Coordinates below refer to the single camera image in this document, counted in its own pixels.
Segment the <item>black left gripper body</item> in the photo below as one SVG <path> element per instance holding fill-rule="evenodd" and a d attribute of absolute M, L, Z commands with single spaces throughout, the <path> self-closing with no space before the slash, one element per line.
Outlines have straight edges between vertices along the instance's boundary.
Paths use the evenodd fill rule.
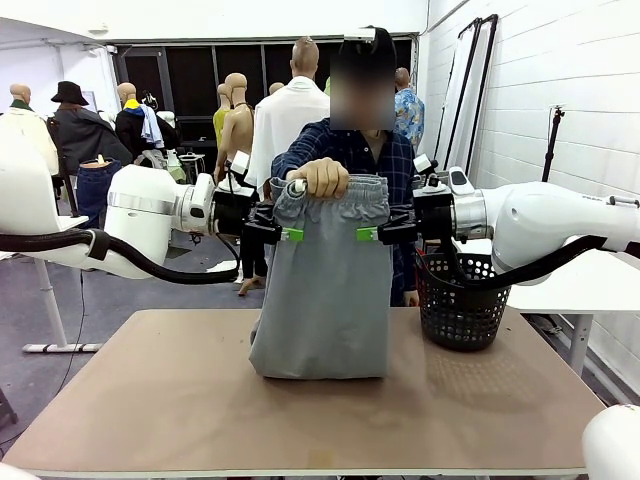
<path fill-rule="evenodd" d="M 255 201 L 250 196 L 214 193 L 214 220 L 221 234 L 240 236 Z"/>

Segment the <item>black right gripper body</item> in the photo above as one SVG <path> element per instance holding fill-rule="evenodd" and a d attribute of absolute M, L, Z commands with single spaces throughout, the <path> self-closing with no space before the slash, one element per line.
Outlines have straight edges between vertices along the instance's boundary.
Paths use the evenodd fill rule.
<path fill-rule="evenodd" d="M 454 230 L 451 193 L 414 196 L 414 208 L 419 233 L 424 241 L 445 240 Z"/>

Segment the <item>person's right hand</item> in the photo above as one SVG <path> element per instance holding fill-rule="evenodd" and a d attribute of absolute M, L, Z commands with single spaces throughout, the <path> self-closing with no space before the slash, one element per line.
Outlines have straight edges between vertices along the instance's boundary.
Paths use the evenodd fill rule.
<path fill-rule="evenodd" d="M 329 157 L 307 162 L 285 176 L 287 181 L 302 180 L 308 195 L 322 199 L 341 198 L 347 190 L 349 178 L 346 168 Z"/>

